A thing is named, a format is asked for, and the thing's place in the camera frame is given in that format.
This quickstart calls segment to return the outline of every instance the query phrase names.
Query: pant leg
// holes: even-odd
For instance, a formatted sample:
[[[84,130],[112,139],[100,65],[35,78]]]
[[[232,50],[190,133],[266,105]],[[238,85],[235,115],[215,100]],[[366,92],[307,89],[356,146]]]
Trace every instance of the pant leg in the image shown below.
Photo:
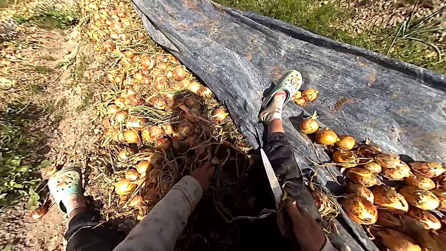
[[[67,251],[111,251],[125,236],[118,231],[98,226],[97,215],[88,210],[74,216],[68,224],[65,240]]]

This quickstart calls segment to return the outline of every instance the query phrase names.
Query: crocs shoe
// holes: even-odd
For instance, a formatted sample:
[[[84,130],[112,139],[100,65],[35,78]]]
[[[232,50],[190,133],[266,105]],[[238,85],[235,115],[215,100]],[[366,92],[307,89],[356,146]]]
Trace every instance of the crocs shoe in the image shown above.
[[[67,213],[64,200],[74,193],[82,193],[81,171],[77,167],[69,167],[56,172],[48,181],[50,193],[58,208]]]

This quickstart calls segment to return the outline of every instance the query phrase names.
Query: yellow onion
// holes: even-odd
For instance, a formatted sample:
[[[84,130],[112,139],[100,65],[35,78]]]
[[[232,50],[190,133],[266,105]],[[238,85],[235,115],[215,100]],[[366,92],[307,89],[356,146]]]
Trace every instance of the yellow onion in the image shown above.
[[[341,163],[342,167],[354,167],[358,164],[356,155],[351,151],[338,150],[331,158],[335,163]]]
[[[150,170],[152,170],[153,166],[150,162],[148,161],[140,161],[137,165],[136,165],[136,171],[139,174],[144,174],[146,172],[150,172]]]
[[[367,144],[360,145],[358,147],[358,150],[356,150],[357,155],[365,158],[372,158],[381,152],[382,152],[381,148]]]
[[[435,188],[435,182],[431,178],[423,177],[421,175],[406,177],[404,181],[409,186],[414,186],[423,190],[431,190]]]
[[[446,190],[437,188],[431,190],[431,192],[435,194],[435,196],[438,198],[438,201],[440,202],[440,207],[438,207],[437,209],[440,211],[446,211]]]
[[[420,246],[400,231],[383,228],[376,232],[381,243],[390,251],[421,251]]]
[[[375,174],[358,167],[349,169],[347,171],[347,177],[351,182],[363,185],[364,187],[371,187],[378,183]]]
[[[402,180],[405,177],[409,177],[412,173],[410,172],[409,166],[406,163],[401,162],[399,165],[392,168],[383,167],[381,174],[390,180]]]
[[[119,111],[119,106],[117,105],[107,106],[107,114],[115,114],[117,111]]]
[[[200,83],[195,82],[195,81],[190,83],[189,86],[187,87],[187,89],[189,91],[194,92],[194,93],[197,93],[200,90],[200,88],[201,88]]]
[[[173,70],[173,76],[176,81],[182,81],[186,78],[186,71],[182,67],[177,67]]]
[[[302,98],[305,101],[311,102],[316,99],[316,97],[318,96],[318,93],[319,93],[319,91],[309,88],[302,92]]]
[[[371,225],[378,219],[376,207],[361,196],[349,195],[341,205],[347,216],[359,224]]]
[[[303,98],[298,98],[294,101],[295,104],[297,104],[298,106],[304,106],[306,105],[306,101]]]
[[[229,113],[227,113],[225,109],[218,108],[212,111],[211,118],[215,121],[222,121],[227,115],[229,115]]]
[[[429,178],[437,177],[446,171],[441,164],[427,161],[415,161],[410,164],[410,167],[415,173],[419,173]]]
[[[390,228],[401,228],[403,222],[399,215],[394,215],[389,211],[379,209],[377,225]]]
[[[118,182],[113,184],[115,186],[115,192],[118,195],[128,195],[135,188],[135,184],[130,183],[126,179],[120,179]]]
[[[139,176],[138,171],[133,169],[133,168],[128,169],[127,171],[125,171],[125,178],[127,180],[129,180],[129,181],[137,180],[138,176]]]
[[[409,209],[404,196],[397,193],[394,188],[376,185],[372,187],[372,193],[375,196],[375,204],[392,213],[403,214]]]
[[[338,136],[330,129],[322,129],[316,132],[314,140],[318,144],[333,145],[338,140]]]
[[[339,140],[334,143],[340,149],[343,150],[351,150],[355,147],[356,140],[352,136],[341,135],[339,136]]]
[[[164,124],[161,126],[161,128],[164,130],[164,133],[167,135],[173,133],[173,126],[171,124]]]
[[[376,162],[369,162],[364,165],[360,165],[359,167],[371,173],[380,173],[382,171],[382,167]]]
[[[159,150],[159,151],[163,150],[165,152],[170,147],[170,139],[168,139],[168,138],[158,139],[154,145],[157,150]]]
[[[404,186],[400,189],[400,193],[407,202],[424,210],[434,210],[440,206],[438,198],[426,190],[420,190],[413,186]]]
[[[318,115],[314,111],[313,115],[309,119],[302,120],[299,123],[299,128],[305,134],[311,134],[319,129],[319,124],[316,122]]]
[[[137,131],[127,130],[124,132],[125,140],[129,143],[138,143],[141,139]]]
[[[426,210],[411,207],[407,214],[418,221],[425,229],[437,230],[442,227],[442,224],[437,217]]]
[[[380,166],[387,168],[397,168],[401,163],[399,156],[387,153],[378,154],[375,157],[375,162]]]
[[[133,199],[128,203],[130,207],[138,207],[142,205],[142,198],[139,195],[133,197]]]
[[[159,63],[157,64],[156,68],[160,69],[160,71],[166,71],[167,70],[167,64],[165,63]]]
[[[370,201],[371,203],[374,202],[375,197],[373,196],[373,193],[370,191],[370,189],[355,183],[348,183],[347,189],[349,192],[361,196],[365,198],[366,200]]]

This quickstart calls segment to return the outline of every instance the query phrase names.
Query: black pants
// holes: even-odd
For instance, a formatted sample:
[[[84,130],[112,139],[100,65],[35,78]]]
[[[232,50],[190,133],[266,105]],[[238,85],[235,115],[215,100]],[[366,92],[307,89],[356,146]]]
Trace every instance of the black pants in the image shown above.
[[[268,135],[268,140],[265,141],[263,149],[280,180],[286,180],[289,172],[298,169],[293,148],[284,133]],[[263,167],[260,166],[256,171],[263,174],[262,169]],[[99,221],[93,211],[80,213],[71,219],[68,231],[65,233],[65,239],[68,241],[67,251],[111,251],[124,239],[124,235],[117,231],[105,229],[101,226],[93,228],[98,223]],[[265,242],[259,241],[259,239],[268,241],[281,238],[275,218],[269,217],[256,221],[255,224],[248,226],[248,229],[250,229],[248,230],[250,237],[247,237],[247,240],[250,243],[246,243],[247,246],[256,247],[261,245],[259,248],[263,249]],[[286,242],[280,242],[280,245],[289,247]]]

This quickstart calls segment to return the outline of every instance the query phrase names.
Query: tarp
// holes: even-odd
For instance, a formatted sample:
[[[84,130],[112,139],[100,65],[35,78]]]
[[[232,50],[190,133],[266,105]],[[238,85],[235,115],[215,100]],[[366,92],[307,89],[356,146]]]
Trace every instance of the tarp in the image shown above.
[[[444,75],[208,0],[132,2],[149,35],[206,83],[255,148],[262,145],[264,129],[257,118],[261,98],[282,74],[296,69],[303,76],[302,88],[319,90],[308,106],[290,103],[283,109],[301,169],[318,169],[307,157],[329,161],[298,130],[299,121],[315,110],[320,126],[340,135],[369,138],[397,155],[445,163]],[[336,167],[318,169],[318,180],[331,190],[339,176]],[[358,242],[344,240],[352,250],[377,250],[345,214],[340,222],[346,227],[340,232]]]

